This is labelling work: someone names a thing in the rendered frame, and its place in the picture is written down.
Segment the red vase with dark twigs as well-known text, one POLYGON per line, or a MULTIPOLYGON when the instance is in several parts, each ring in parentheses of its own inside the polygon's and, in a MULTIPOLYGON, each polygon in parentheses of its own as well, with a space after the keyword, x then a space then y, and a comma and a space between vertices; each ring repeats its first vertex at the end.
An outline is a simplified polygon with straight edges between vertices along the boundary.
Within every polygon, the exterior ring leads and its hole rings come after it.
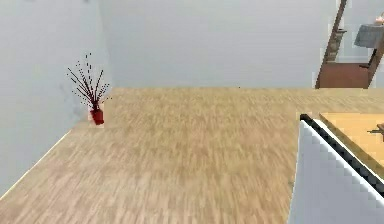
POLYGON ((89 61, 92 53, 86 53, 84 62, 77 61, 75 68, 67 68, 66 76, 75 85, 72 93, 81 99, 81 103, 89 109, 89 114, 96 126, 104 123, 104 111, 101 105, 108 100, 106 93, 110 84, 103 81, 104 70, 101 69, 97 76, 94 76, 94 66, 89 61))

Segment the white cabinet with black edge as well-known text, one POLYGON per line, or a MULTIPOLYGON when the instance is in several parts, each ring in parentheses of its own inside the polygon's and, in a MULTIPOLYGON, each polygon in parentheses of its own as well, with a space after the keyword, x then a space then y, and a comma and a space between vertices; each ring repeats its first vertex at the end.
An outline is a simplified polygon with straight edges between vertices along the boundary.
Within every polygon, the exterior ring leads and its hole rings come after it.
POLYGON ((300 116, 286 224, 384 224, 384 177, 307 114, 300 116))

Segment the brown wooden room door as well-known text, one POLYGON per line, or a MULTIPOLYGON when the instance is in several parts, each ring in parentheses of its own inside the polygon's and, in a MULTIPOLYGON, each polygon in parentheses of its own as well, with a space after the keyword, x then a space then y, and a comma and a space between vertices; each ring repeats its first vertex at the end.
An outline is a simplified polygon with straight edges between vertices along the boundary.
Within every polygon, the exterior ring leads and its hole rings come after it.
MULTIPOLYGON (((333 26, 328 38, 319 73, 316 78, 315 89, 320 88, 362 88, 368 89, 376 71, 384 56, 384 36, 373 58, 372 64, 368 68, 362 68, 367 63, 340 63, 336 61, 340 45, 344 34, 337 34, 341 19, 344 14, 348 0, 339 0, 338 11, 333 22, 333 26)), ((373 24, 384 25, 384 12, 375 20, 373 24)))

